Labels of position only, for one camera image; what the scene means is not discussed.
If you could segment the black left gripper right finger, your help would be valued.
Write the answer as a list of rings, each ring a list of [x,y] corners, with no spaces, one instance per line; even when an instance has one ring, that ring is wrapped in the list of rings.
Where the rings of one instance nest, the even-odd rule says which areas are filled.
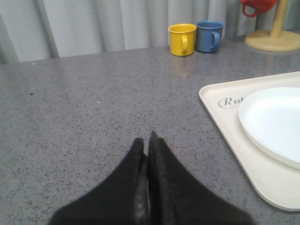
[[[150,217],[153,225],[253,225],[243,210],[223,200],[174,156],[163,138],[151,133],[148,150]]]

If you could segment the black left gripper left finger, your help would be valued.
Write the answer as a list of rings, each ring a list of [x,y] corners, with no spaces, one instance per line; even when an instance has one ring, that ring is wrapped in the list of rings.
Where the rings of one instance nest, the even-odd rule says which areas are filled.
[[[146,225],[147,156],[142,138],[115,170],[92,191],[55,212],[51,225]]]

